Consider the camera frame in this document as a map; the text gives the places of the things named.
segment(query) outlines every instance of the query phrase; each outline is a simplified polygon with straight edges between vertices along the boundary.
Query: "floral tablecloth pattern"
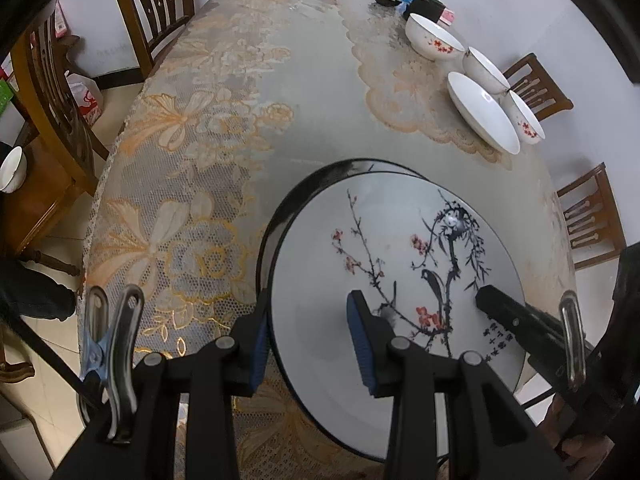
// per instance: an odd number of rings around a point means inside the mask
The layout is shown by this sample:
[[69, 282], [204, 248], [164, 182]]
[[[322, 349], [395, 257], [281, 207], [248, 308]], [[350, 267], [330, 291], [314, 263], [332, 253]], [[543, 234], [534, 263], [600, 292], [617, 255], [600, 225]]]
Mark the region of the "floral tablecloth pattern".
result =
[[[250, 312], [275, 207], [301, 178], [350, 156], [400, 162], [471, 203], [540, 308], [575, 285], [539, 157], [530, 147], [505, 156], [473, 134], [446, 93], [450, 67], [420, 58], [403, 23], [373, 0], [211, 0], [191, 20], [130, 110], [84, 245], [85, 290], [102, 286], [112, 305], [126, 283], [145, 293], [136, 362], [196, 352]], [[489, 187], [528, 205], [481, 197]], [[80, 330], [83, 317], [81, 307]], [[176, 478], [187, 412], [185, 399]], [[257, 394], [235, 400], [234, 424], [242, 478], [382, 477], [306, 418], [273, 358]]]

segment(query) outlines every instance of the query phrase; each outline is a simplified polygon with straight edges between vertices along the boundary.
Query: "green box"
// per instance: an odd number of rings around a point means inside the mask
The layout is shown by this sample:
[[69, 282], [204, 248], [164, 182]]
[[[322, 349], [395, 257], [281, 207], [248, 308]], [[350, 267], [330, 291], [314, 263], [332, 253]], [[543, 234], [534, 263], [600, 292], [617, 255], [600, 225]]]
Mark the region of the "green box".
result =
[[9, 101], [14, 96], [14, 93], [9, 88], [9, 85], [4, 79], [0, 79], [0, 115], [4, 113], [4, 109], [9, 104]]

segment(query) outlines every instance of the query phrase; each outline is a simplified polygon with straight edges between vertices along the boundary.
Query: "decorative plate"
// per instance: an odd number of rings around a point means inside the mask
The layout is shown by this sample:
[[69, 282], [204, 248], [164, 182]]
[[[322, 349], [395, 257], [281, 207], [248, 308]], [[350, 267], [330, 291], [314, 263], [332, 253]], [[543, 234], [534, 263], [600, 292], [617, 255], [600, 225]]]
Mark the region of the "decorative plate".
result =
[[304, 178], [294, 187], [280, 202], [275, 213], [269, 220], [264, 236], [260, 242], [260, 251], [255, 266], [255, 295], [256, 297], [266, 285], [269, 278], [269, 269], [273, 261], [273, 255], [282, 233], [293, 218], [311, 197], [322, 191], [325, 187], [344, 179], [347, 176], [372, 173], [375, 171], [390, 171], [393, 173], [405, 173], [424, 178], [415, 171], [400, 164], [379, 160], [378, 158], [348, 158], [339, 160], [333, 164], [323, 166]]
[[[273, 350], [312, 420], [342, 446], [382, 460], [392, 399], [374, 399], [362, 384], [347, 294], [361, 290], [398, 335], [429, 352], [480, 352], [513, 390], [525, 353], [476, 309], [476, 290], [485, 284], [524, 303], [507, 251], [466, 203], [416, 176], [350, 176], [312, 196], [284, 229], [267, 291]], [[443, 454], [441, 397], [436, 410]]]

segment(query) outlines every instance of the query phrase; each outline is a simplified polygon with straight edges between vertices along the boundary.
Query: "dark pants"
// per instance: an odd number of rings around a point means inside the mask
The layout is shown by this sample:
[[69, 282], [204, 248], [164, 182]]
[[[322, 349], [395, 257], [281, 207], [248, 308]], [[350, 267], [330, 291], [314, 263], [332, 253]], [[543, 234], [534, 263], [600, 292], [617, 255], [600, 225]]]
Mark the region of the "dark pants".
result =
[[0, 305], [16, 314], [64, 321], [76, 311], [76, 295], [49, 276], [0, 256]]

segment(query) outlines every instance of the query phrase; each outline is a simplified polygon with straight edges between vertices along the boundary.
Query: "screw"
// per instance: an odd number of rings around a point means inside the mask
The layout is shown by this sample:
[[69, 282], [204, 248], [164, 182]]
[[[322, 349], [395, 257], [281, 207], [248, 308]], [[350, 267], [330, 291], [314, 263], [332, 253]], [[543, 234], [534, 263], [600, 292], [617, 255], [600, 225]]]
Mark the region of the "screw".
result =
[[471, 366], [478, 366], [482, 362], [482, 356], [478, 352], [470, 350], [462, 355], [465, 363]]
[[233, 347], [236, 344], [236, 340], [229, 335], [223, 335], [216, 339], [216, 346], [222, 350]]
[[145, 356], [145, 365], [158, 366], [162, 361], [162, 356], [158, 352], [153, 352]]
[[391, 340], [391, 346], [396, 350], [406, 350], [409, 348], [409, 340], [405, 337], [395, 337]]

